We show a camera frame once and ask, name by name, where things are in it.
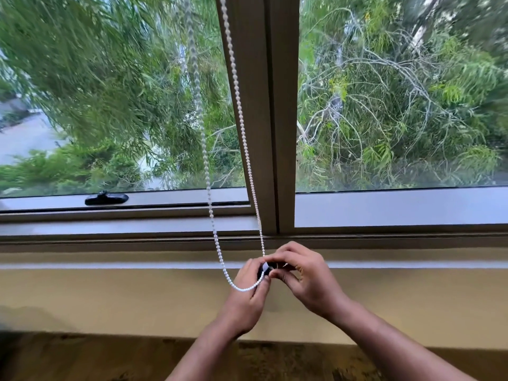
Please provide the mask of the person's right forearm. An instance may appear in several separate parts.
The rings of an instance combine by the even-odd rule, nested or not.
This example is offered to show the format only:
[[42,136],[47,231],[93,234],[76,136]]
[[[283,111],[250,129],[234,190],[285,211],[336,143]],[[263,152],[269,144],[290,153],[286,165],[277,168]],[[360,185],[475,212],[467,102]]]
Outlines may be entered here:
[[390,381],[477,381],[348,297],[334,299],[328,320]]

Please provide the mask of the small black chain clip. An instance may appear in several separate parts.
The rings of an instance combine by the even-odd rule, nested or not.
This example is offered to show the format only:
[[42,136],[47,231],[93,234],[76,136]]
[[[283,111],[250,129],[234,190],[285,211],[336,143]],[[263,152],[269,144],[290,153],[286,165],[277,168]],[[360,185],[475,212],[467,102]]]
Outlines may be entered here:
[[268,276],[273,270],[295,271],[295,267],[287,262],[264,262],[258,269],[257,279]]

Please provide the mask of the person's right hand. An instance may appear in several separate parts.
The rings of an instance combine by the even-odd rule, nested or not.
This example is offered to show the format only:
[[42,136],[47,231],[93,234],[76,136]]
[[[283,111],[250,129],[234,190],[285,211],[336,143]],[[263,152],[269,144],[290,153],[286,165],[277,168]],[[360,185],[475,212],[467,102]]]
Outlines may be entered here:
[[301,280],[303,287],[303,295],[298,300],[308,310],[332,323],[344,315],[351,301],[321,254],[292,241],[264,259],[265,262],[287,262],[295,267],[292,273]]

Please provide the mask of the person's left forearm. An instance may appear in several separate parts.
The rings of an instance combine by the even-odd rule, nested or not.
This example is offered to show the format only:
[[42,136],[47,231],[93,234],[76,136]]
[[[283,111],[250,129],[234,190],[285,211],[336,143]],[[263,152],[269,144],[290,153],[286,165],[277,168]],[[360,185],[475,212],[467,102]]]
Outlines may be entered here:
[[217,317],[200,333],[165,381],[207,381],[240,331],[230,316]]

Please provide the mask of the green trees outside window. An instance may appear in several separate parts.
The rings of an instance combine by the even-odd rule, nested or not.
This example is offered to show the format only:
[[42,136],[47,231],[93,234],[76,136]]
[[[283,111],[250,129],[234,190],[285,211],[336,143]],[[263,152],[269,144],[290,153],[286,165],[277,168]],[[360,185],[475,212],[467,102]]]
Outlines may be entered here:
[[[508,0],[298,0],[296,192],[508,184]],[[0,198],[244,187],[215,0],[0,0]]]

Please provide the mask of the person's left hand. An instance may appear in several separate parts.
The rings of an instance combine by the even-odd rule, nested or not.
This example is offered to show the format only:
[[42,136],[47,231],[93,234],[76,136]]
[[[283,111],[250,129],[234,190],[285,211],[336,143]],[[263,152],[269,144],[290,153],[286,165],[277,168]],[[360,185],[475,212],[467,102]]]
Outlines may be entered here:
[[[250,285],[257,282],[257,272],[259,267],[265,262],[262,257],[249,260],[239,270],[234,279],[234,285],[238,288],[248,288]],[[219,316],[230,316],[237,321],[238,328],[241,330],[237,337],[250,332],[259,321],[265,304],[250,304],[250,298],[256,288],[250,289],[246,292],[240,292],[232,289],[225,305],[222,307]]]

